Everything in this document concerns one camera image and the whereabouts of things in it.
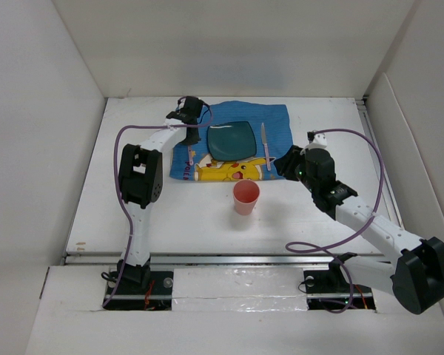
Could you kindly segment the pink handled fork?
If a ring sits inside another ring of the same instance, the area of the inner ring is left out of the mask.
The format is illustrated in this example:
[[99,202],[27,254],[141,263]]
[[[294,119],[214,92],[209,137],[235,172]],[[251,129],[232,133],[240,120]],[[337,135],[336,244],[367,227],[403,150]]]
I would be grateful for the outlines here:
[[192,166],[192,165],[193,165],[192,146],[188,146],[188,147],[187,147],[187,151],[188,151],[188,161],[189,161],[189,165]]

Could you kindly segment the teal plate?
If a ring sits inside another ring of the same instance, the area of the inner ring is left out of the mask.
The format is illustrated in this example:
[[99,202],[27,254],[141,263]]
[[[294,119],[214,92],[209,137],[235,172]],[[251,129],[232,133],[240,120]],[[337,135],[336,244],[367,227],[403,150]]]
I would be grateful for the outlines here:
[[248,121],[210,126],[206,134],[210,155],[219,161],[238,161],[257,153],[255,134]]

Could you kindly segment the blue Pikachu cloth placemat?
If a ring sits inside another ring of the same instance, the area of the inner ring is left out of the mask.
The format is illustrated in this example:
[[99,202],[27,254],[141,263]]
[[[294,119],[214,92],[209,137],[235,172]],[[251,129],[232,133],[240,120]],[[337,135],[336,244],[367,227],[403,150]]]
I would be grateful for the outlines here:
[[[289,113],[284,104],[253,104],[243,101],[224,101],[212,106],[213,121],[209,126],[233,121],[248,121],[255,134],[257,153],[238,161],[215,160],[209,153],[206,134],[209,128],[199,130],[201,140],[192,146],[193,165],[189,165],[187,147],[178,144],[173,149],[169,176],[185,181],[238,181],[274,180],[278,178],[274,160],[287,153],[293,144]],[[269,172],[260,134],[265,124],[266,137],[271,159]]]

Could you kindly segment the pink handled knife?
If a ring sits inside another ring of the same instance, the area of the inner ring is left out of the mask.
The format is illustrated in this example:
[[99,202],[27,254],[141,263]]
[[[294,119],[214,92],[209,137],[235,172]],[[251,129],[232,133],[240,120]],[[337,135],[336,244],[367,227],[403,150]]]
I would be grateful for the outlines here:
[[262,144],[263,144],[263,149],[264,149],[264,153],[265,153],[265,158],[266,158],[266,168],[267,171],[271,171],[271,159],[269,156],[269,147],[268,147],[268,143],[267,143],[267,137],[266,137],[266,128],[265,128],[265,124],[262,123],[260,126],[260,134],[261,134],[261,140],[262,140]]

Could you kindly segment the pink plastic cup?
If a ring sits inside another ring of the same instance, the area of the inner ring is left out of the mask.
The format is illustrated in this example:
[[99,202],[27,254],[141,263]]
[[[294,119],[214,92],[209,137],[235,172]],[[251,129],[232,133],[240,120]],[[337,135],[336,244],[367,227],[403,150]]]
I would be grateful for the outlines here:
[[240,180],[232,190],[235,211],[243,216],[252,213],[260,197],[260,187],[253,180]]

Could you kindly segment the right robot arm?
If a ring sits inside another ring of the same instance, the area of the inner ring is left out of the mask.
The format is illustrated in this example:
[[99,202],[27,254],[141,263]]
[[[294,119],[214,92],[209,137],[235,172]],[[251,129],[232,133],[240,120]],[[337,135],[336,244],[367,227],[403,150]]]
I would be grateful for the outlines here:
[[336,178],[334,160],[325,149],[291,146],[274,165],[281,177],[301,182],[319,210],[359,232],[386,258],[375,262],[355,253],[339,256],[329,264],[331,288],[345,291],[354,283],[381,290],[413,314],[444,299],[444,242],[419,237],[374,212]]

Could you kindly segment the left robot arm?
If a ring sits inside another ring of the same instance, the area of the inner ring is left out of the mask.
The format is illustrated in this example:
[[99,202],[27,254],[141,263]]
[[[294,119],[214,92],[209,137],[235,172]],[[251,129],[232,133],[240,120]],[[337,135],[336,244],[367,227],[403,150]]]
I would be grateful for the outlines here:
[[129,237],[117,266],[115,286],[142,293],[151,283],[149,218],[153,203],[163,188],[163,154],[178,144],[194,145],[200,140],[199,119],[209,105],[200,98],[185,96],[161,126],[123,127],[114,143],[118,153],[121,136],[128,129],[151,129],[153,133],[140,144],[126,144],[119,158],[113,158],[118,202],[129,222]]

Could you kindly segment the white foam block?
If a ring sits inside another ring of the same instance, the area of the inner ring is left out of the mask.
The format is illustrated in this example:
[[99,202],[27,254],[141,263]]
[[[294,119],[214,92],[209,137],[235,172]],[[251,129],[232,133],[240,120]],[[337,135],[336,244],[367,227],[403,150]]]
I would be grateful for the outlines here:
[[299,291],[303,270],[291,267],[203,267],[174,271],[172,310],[297,312],[308,309]]

